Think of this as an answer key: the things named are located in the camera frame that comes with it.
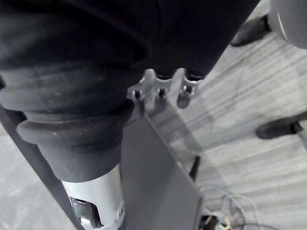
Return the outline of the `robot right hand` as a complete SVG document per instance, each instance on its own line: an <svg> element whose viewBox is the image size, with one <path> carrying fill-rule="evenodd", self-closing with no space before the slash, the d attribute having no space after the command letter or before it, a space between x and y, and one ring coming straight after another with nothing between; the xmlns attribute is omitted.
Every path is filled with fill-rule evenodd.
<svg viewBox="0 0 307 230"><path fill-rule="evenodd" d="M144 71L185 68L203 78L256 0L3 0L0 103L26 119L88 230L118 230L125 208L120 161L128 89Z"/></svg>

